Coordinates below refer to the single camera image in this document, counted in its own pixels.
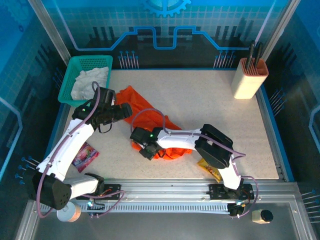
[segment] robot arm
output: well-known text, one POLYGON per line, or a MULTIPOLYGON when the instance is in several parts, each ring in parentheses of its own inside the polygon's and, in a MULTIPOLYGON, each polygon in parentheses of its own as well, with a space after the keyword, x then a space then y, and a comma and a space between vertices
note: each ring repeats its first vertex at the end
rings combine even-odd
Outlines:
POLYGON ((51 153, 41 162, 36 170, 28 169, 25 173, 25 184, 28 189, 30 199, 35 200, 40 178, 48 164, 50 168, 44 177, 40 202, 54 209, 62 209, 70 199, 83 194, 100 195, 104 191, 104 178, 92 173, 80 174, 79 177, 66 178, 67 171, 73 159, 77 155, 81 146, 98 128, 101 132, 100 125, 109 125, 128 118, 132 115, 132 109, 129 104, 114 105, 115 92, 100 87, 100 99, 98 107, 93 115, 81 125, 75 132, 72 130, 78 126, 89 113, 92 111, 97 101, 97 90, 93 99, 80 105, 74 110, 70 124, 51 153), (69 135, 58 150, 54 160, 50 163, 53 153, 60 143, 69 135))
POLYGON ((151 160, 162 149, 182 148, 197 151, 205 161, 218 169, 223 178, 223 184, 229 189, 236 190, 241 182, 232 163, 233 154, 209 142, 201 135, 206 135, 222 145, 232 149, 233 142, 212 125, 205 124, 195 130, 164 130, 155 127, 152 132, 136 127, 130 139, 141 146, 139 151, 145 158, 151 160))

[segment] speckled tabletop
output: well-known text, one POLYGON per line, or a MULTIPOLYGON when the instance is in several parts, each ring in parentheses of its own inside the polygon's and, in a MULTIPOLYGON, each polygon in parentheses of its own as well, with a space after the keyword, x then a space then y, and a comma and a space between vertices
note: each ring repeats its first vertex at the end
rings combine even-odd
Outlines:
MULTIPOLYGON (((118 92, 131 85, 156 109, 182 129, 211 124, 233 140, 233 149, 246 153, 237 162, 242 175, 278 179, 256 97, 234 99, 231 81, 235 71, 214 70, 113 70, 109 88, 118 92)), ((74 108, 70 108, 67 124, 74 108)), ((175 160, 142 157, 131 147, 130 126, 113 124, 106 134, 96 131, 87 142, 100 152, 83 172, 105 178, 208 179, 212 176, 197 162, 193 151, 175 160)))

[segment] snack bag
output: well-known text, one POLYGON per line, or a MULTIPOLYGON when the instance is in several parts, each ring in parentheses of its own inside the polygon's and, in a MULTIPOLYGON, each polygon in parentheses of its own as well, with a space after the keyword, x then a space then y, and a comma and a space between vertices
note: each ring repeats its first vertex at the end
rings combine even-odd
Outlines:
POLYGON ((81 173, 98 156, 99 152, 85 142, 73 159, 72 164, 81 173))
POLYGON ((205 171, 209 172, 214 178, 215 180, 220 183, 220 181, 222 180, 222 176, 220 175, 219 171, 217 168, 210 166, 209 163, 206 162, 206 160, 204 160, 203 158, 197 162, 197 164, 204 169, 205 171))

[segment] white cloth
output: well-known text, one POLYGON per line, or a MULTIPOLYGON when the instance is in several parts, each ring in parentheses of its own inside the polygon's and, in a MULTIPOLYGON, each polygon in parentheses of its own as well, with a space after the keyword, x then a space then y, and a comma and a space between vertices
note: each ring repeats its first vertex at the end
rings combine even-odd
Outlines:
POLYGON ((94 68, 89 71, 81 71, 75 78, 75 83, 71 91, 73 100, 89 100, 94 97, 92 82, 96 81, 100 87, 106 87, 109 68, 94 68))

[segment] pen holder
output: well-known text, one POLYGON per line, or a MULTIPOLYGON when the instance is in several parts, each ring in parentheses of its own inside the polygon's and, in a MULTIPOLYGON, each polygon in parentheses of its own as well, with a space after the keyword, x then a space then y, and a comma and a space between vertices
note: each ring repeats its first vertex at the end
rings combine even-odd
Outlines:
POLYGON ((253 58, 249 69, 246 70, 247 58, 241 58, 231 83, 235 99, 251 99, 269 75, 266 62, 260 59, 255 68, 253 58))

